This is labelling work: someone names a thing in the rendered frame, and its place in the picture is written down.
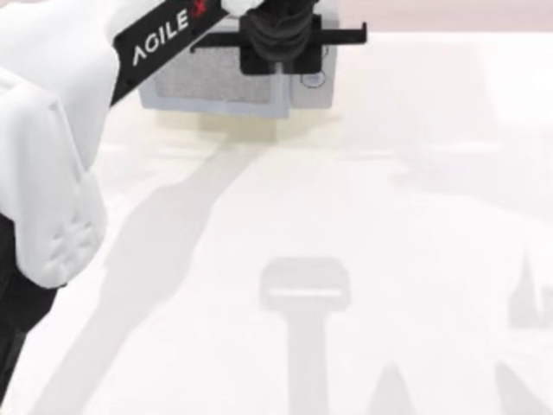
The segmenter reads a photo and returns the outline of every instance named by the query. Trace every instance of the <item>robotic arm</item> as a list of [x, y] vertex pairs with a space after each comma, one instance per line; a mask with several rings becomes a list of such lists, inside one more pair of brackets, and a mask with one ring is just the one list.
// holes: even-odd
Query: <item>robotic arm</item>
[[[318, 1], [46, 0], [0, 9], [0, 403], [25, 335], [104, 237], [91, 167], [110, 108], [191, 47], [239, 48], [248, 76], [320, 72], [323, 45], [367, 39], [365, 25], [323, 30]], [[210, 34], [229, 14], [239, 32]]]

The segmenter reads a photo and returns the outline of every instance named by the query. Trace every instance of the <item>white tabletop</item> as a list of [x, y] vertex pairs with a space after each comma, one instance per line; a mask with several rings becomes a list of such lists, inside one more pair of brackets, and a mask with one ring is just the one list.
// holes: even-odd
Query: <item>white tabletop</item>
[[130, 96], [6, 413], [553, 413], [552, 72], [547, 36], [375, 35], [330, 112]]

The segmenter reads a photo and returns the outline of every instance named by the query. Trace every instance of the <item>table surface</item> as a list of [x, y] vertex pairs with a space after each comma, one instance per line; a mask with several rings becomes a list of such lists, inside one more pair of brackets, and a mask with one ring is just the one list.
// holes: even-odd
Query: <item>table surface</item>
[[552, 71], [551, 36], [381, 34], [332, 111], [130, 96], [6, 414], [553, 413]]

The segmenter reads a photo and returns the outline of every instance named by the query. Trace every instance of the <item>black cable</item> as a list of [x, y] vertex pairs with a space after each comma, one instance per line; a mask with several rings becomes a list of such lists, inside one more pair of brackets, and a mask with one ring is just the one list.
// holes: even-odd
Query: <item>black cable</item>
[[266, 0], [250, 10], [245, 32], [257, 54], [269, 62], [296, 59], [308, 45], [318, 1]]

